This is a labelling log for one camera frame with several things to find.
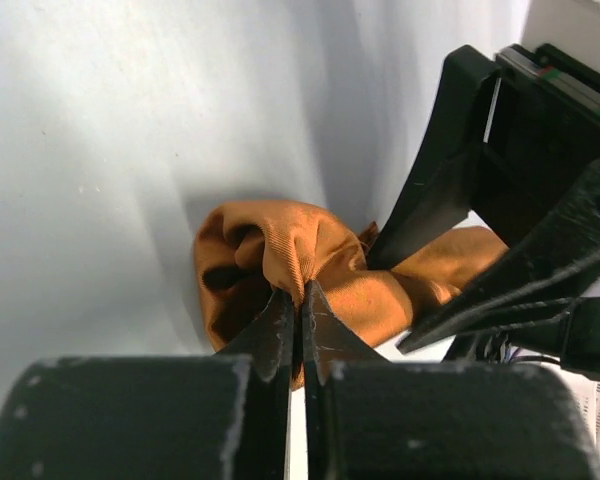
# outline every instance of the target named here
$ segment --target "orange cloth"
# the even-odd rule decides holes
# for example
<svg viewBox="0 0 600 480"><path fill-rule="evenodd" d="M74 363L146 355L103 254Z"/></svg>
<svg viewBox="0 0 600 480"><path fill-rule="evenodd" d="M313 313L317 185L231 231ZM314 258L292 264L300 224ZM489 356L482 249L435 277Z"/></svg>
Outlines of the orange cloth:
<svg viewBox="0 0 600 480"><path fill-rule="evenodd" d="M447 302L506 251L490 230L450 230L391 271L367 270L378 234L357 237L322 208L286 200L225 203L209 214L194 244L200 304L214 349L224 347L266 305L271 288L291 294L318 280L333 312L377 346L414 318Z"/></svg>

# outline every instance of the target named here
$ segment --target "white surface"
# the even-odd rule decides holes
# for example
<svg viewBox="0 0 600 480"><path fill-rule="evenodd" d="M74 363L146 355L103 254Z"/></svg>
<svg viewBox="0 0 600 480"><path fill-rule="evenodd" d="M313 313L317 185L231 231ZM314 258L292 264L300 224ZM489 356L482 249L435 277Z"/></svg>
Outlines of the white surface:
<svg viewBox="0 0 600 480"><path fill-rule="evenodd" d="M596 0L534 0L520 42L551 43L600 73L600 4Z"/></svg>
<svg viewBox="0 0 600 480"><path fill-rule="evenodd" d="M517 356L528 355L538 356L540 354L530 350L521 350ZM578 373L562 370L560 366L552 363L540 362L539 364L555 373L569 388L591 435L591 440L600 455L600 382L589 380Z"/></svg>
<svg viewBox="0 0 600 480"><path fill-rule="evenodd" d="M208 352L190 246L224 200L386 220L443 58L525 8L0 1L0 403L39 357Z"/></svg>

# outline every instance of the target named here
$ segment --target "orange fabric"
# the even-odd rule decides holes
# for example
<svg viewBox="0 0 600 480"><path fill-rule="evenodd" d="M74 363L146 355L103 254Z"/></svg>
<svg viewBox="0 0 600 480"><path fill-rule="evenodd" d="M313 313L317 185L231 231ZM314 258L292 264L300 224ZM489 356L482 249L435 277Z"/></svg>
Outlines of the orange fabric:
<svg viewBox="0 0 600 480"><path fill-rule="evenodd" d="M457 295L506 246L490 230L450 230L391 271L367 270L372 224L356 236L322 208L286 200L225 203L194 244L200 304L213 348L225 346L266 305L271 288L298 308L318 280L334 313L367 344L404 331Z"/></svg>

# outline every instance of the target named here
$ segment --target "crumpled fabric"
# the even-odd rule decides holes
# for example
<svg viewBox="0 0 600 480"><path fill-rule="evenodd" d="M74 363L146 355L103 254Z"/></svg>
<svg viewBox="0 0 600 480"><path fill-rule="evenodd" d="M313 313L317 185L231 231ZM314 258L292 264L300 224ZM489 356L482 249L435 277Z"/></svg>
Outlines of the crumpled fabric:
<svg viewBox="0 0 600 480"><path fill-rule="evenodd" d="M217 351L266 306L272 289L298 311L317 280L333 312L375 347L458 295L506 245L489 229L457 228L395 268L368 270L375 223L360 235L329 211L287 200L228 202L213 210L194 242L200 306Z"/></svg>

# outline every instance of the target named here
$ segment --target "black wire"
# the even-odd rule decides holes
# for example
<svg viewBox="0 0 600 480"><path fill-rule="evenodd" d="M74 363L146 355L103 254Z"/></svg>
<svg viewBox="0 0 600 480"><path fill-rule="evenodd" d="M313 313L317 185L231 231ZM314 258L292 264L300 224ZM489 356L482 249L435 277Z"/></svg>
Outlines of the black wire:
<svg viewBox="0 0 600 480"><path fill-rule="evenodd" d="M512 358L509 363L518 362L544 362L560 365L560 360L556 360L555 358L551 357L545 357L544 355L523 355L522 357Z"/></svg>

